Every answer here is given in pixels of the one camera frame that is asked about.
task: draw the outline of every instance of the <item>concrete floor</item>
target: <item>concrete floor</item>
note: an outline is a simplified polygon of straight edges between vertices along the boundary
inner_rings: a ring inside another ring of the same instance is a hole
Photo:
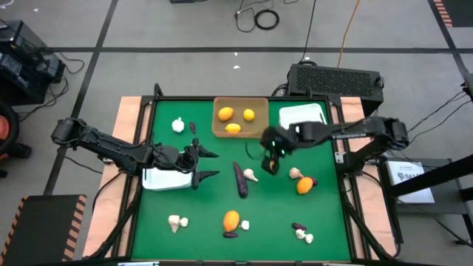
[[[318,0],[309,47],[339,47],[355,1]],[[85,60],[85,69],[67,75],[69,92],[54,107],[42,109],[21,125],[20,141],[34,148],[25,161],[7,161],[10,176],[0,180],[0,242],[4,241],[19,199],[42,194],[55,159],[50,134],[56,120],[69,116],[79,91],[86,89],[79,117],[103,132],[111,133],[120,97],[150,95],[158,82],[166,95],[269,95],[285,82],[291,64],[300,52],[238,52],[238,47],[303,47],[310,18],[311,1],[284,5],[275,0],[274,10],[281,17],[275,30],[240,33],[234,11],[239,0],[206,1],[196,4],[169,4],[156,0],[49,0],[16,1],[0,10],[3,19],[22,19],[51,47],[76,47],[66,56]],[[112,16],[103,29],[107,12]],[[241,27],[251,20],[242,16]],[[99,38],[102,32],[105,38]],[[456,47],[473,48],[473,29],[449,29]],[[463,82],[457,64],[447,50],[449,45],[427,0],[363,0],[348,34],[347,47],[390,48],[386,53],[347,52],[342,67],[379,71],[385,78],[384,103],[379,115],[398,117],[408,126],[435,110],[460,91]],[[98,52],[100,47],[213,47],[208,52],[138,50]],[[233,47],[221,50],[218,47]],[[400,48],[430,48],[423,52]],[[335,67],[338,53],[308,53],[317,64]],[[473,72],[473,55],[461,55]],[[72,69],[79,67],[68,63]],[[425,122],[427,129],[442,121],[462,101],[447,106]],[[411,157],[458,159],[473,152],[471,105],[464,106],[438,129],[419,137],[407,150]],[[70,151],[69,156],[102,169],[88,151]],[[64,161],[54,194],[86,194],[92,199],[100,175]],[[473,178],[461,180],[466,187]],[[90,208],[86,210],[76,256],[88,230]],[[439,216],[460,236],[468,238],[459,216]],[[465,265],[473,261],[469,248],[452,244],[453,238],[433,219],[402,215],[405,238],[401,258],[408,262],[438,265]]]

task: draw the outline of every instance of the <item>purple eggplant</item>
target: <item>purple eggplant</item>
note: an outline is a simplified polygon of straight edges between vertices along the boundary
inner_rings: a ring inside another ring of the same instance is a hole
[[[319,184],[319,181],[317,181],[317,179],[313,178],[313,177],[309,177],[311,180],[312,180],[312,187],[315,187],[316,185]]]
[[[238,236],[237,233],[231,233],[231,232],[225,232],[225,233],[223,233],[223,237],[225,237],[225,238],[235,238],[235,237],[237,237],[237,236]]]
[[[246,178],[243,175],[242,169],[239,167],[237,162],[234,162],[234,170],[236,177],[236,186],[238,188],[238,194],[240,197],[245,198],[248,195],[248,185],[246,184]]]
[[[298,224],[297,222],[293,222],[293,228],[294,230],[301,229],[302,231],[306,231],[307,228],[301,224]]]
[[[195,134],[195,124],[194,124],[194,122],[190,122],[189,127],[191,128],[192,134]]]

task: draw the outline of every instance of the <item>garlic bulb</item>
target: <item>garlic bulb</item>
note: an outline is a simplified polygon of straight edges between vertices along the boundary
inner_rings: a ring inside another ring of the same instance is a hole
[[[297,237],[297,239],[305,238],[305,232],[302,229],[297,229],[296,230],[296,237]]]
[[[179,220],[179,225],[182,226],[182,227],[187,227],[187,225],[189,224],[189,219],[183,217],[181,220]]]
[[[303,178],[304,176],[302,175],[301,171],[295,167],[292,167],[289,170],[289,177],[292,179],[297,179],[297,178]]]
[[[241,226],[241,228],[242,228],[243,230],[245,230],[245,231],[246,231],[246,230],[249,230],[249,229],[250,229],[250,222],[249,222],[249,221],[246,221],[246,220],[243,220],[243,221],[242,221],[242,224],[241,224],[240,226]]]
[[[251,169],[245,169],[243,171],[243,175],[246,177],[246,179],[258,182],[258,179],[254,176],[253,170]]]
[[[179,117],[176,120],[172,122],[172,130],[177,133],[181,133],[184,130],[184,122],[182,119]]]
[[[307,244],[310,244],[312,243],[313,241],[313,235],[311,233],[309,233],[308,235],[305,236],[305,241]]]
[[[172,233],[176,233],[179,228],[179,215],[170,215],[168,218],[168,224],[171,226]]]

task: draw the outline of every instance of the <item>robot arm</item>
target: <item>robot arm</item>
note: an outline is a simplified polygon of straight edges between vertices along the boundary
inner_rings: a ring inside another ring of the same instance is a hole
[[[161,143],[133,145],[99,132],[81,119],[71,117],[58,121],[51,138],[60,146],[74,150],[80,146],[96,153],[101,160],[113,160],[121,171],[131,175],[139,175],[146,168],[192,173],[194,189],[197,189],[200,181],[206,177],[218,174],[218,171],[197,172],[199,157],[218,157],[217,154],[205,150],[197,138],[192,140],[191,145],[184,147],[184,152],[181,153],[175,147]]]
[[[269,127],[262,135],[261,145],[269,152],[262,168],[270,174],[279,169],[279,158],[296,149],[310,148],[327,140],[372,137],[373,141],[357,152],[344,154],[343,172],[360,170],[364,162],[383,154],[388,149],[401,150],[409,145],[404,123],[393,118],[369,117],[354,123],[325,125],[320,122],[291,124],[289,129]]]

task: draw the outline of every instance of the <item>black equipment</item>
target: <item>black equipment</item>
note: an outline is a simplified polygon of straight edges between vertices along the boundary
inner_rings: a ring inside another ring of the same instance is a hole
[[[336,154],[338,171],[359,172],[367,160],[383,154],[389,149],[401,150],[409,145],[406,125],[394,118],[369,117],[354,123],[325,125],[320,122],[290,124],[286,130],[281,126],[268,127],[260,144],[269,151],[262,161],[262,168],[270,174],[279,169],[279,158],[291,155],[295,149],[310,148],[327,140],[342,140],[357,137],[372,137],[373,141],[356,152]]]
[[[289,96],[360,97],[365,117],[384,101],[379,72],[293,64],[288,73]]]
[[[60,82],[64,63],[23,22],[0,22],[0,97],[8,104],[43,103],[52,82]]]
[[[110,159],[121,171],[131,175],[141,175],[145,168],[192,173],[193,189],[197,189],[205,178],[219,173],[219,171],[197,171],[199,157],[218,157],[217,154],[204,149],[197,138],[192,140],[191,145],[184,147],[183,153],[179,153],[175,147],[164,146],[161,143],[133,145],[99,132],[81,119],[71,117],[58,121],[51,138],[60,146],[74,150],[80,146],[96,153],[100,160]]]

